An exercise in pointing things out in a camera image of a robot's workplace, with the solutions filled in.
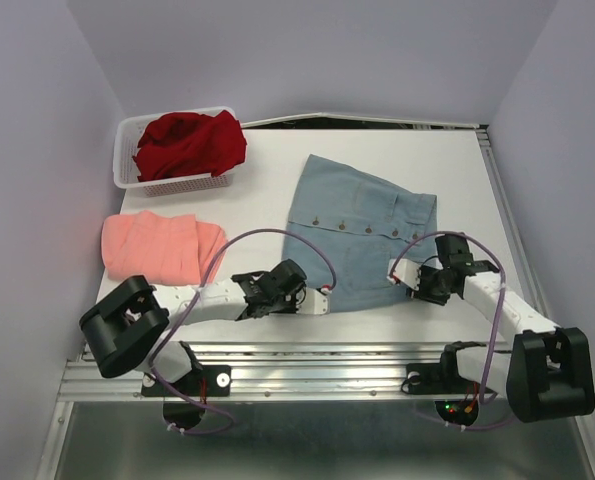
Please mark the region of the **light blue denim skirt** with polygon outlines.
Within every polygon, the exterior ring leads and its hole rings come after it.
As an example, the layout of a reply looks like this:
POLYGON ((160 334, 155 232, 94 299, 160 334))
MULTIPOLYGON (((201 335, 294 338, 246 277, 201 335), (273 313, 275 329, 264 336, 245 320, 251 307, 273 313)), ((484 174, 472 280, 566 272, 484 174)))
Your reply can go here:
POLYGON ((289 210, 282 256, 318 288, 335 279, 332 313, 389 307, 407 301, 391 284, 399 254, 420 263, 436 253, 437 197, 410 192, 323 157, 308 157, 289 210))

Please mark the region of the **pink pleated skirt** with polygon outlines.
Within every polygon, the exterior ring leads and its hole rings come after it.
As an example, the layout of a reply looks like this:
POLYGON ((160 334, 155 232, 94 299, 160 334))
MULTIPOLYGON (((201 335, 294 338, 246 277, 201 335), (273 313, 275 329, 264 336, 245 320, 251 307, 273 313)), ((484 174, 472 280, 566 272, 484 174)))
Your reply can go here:
POLYGON ((219 225, 192 214, 164 217, 144 210, 104 221, 101 254, 113 281, 142 275, 158 285, 198 285, 226 242, 219 225))

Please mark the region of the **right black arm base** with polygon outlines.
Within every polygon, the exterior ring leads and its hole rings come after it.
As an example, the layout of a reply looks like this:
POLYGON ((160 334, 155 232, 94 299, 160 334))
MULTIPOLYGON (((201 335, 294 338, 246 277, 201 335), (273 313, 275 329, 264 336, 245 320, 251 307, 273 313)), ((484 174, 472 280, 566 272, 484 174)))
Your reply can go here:
POLYGON ((474 386, 472 380, 445 374, 439 363, 409 363, 400 390, 410 395, 465 395, 474 386))

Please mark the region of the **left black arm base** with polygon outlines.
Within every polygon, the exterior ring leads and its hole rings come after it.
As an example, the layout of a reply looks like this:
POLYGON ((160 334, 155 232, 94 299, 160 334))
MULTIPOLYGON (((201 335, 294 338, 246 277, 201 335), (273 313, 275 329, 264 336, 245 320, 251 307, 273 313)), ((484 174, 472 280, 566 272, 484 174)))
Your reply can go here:
MULTIPOLYGON (((193 398, 216 397, 223 398, 230 395, 232 382, 232 368, 230 365, 204 365, 174 382, 172 387, 181 394, 193 398)), ((155 380, 147 385, 142 382, 141 395, 145 398, 174 397, 175 394, 161 382, 155 380)))

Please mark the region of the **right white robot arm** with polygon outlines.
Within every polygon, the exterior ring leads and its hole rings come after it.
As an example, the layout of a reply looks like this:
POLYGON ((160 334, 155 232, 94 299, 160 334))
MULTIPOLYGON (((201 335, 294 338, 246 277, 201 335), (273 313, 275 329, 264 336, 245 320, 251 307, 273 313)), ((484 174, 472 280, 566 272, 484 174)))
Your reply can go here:
POLYGON ((388 278, 412 300, 445 305, 458 296, 491 324, 486 342, 456 341, 432 364, 409 364, 401 391, 436 395, 436 410, 448 425, 472 428, 487 400, 503 398, 523 423, 585 416, 595 410, 587 336, 543 316, 507 284, 494 254, 477 260, 474 238, 431 233, 436 267, 405 253, 391 260, 388 278))

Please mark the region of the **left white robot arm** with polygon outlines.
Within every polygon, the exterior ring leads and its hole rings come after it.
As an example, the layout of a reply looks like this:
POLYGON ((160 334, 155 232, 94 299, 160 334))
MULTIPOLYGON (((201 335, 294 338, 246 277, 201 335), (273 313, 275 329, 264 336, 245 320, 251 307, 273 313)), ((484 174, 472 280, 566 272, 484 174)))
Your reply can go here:
POLYGON ((139 371, 187 394, 198 386, 202 366, 188 343, 169 338, 174 330, 212 320, 294 314, 305 292, 306 274, 292 260, 197 287, 157 286, 135 275, 88 310, 79 326, 102 377, 139 371))

